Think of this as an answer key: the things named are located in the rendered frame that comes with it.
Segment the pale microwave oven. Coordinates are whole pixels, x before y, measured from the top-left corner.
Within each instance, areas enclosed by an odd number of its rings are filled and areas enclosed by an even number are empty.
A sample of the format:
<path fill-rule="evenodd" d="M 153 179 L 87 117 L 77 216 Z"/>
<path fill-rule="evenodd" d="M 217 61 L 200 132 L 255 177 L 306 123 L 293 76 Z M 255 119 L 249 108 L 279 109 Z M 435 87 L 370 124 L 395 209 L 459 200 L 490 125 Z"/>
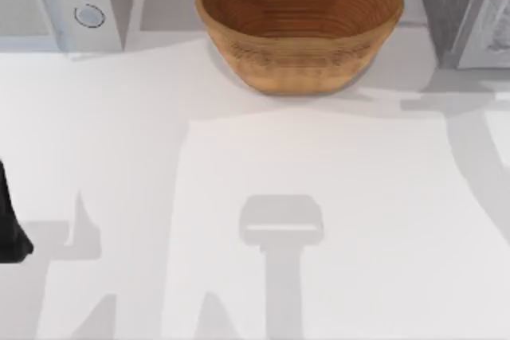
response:
<path fill-rule="evenodd" d="M 80 25 L 76 7 L 100 8 L 105 23 Z M 117 53 L 124 49 L 133 0 L 0 0 L 0 53 Z"/>

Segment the grey microwave knob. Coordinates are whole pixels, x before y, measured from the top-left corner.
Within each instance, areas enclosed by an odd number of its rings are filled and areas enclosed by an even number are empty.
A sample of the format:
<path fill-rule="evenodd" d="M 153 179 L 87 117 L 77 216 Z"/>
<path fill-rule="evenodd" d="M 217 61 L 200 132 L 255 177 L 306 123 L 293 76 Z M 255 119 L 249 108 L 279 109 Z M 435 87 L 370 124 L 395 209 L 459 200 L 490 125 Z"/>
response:
<path fill-rule="evenodd" d="M 80 25 L 89 29 L 99 28 L 106 21 L 104 12 L 91 4 L 76 7 L 74 9 L 74 18 Z"/>

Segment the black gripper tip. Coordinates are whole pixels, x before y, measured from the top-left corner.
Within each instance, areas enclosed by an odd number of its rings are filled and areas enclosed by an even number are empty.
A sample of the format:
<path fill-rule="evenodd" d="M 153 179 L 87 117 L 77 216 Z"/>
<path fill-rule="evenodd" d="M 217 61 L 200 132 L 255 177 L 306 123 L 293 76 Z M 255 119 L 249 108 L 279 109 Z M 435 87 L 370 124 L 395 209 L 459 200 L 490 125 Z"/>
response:
<path fill-rule="evenodd" d="M 14 212 L 3 162 L 0 160 L 0 264 L 19 264 L 34 246 Z"/>

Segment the brown woven basket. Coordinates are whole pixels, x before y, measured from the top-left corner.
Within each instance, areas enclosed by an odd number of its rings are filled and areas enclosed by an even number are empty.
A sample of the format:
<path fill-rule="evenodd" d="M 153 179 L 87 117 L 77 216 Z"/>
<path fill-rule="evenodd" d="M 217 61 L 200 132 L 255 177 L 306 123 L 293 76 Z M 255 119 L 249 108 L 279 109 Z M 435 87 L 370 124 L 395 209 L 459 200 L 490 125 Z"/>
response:
<path fill-rule="evenodd" d="M 404 0 L 196 0 L 211 41 L 248 86 L 313 95 L 346 87 L 397 26 Z"/>

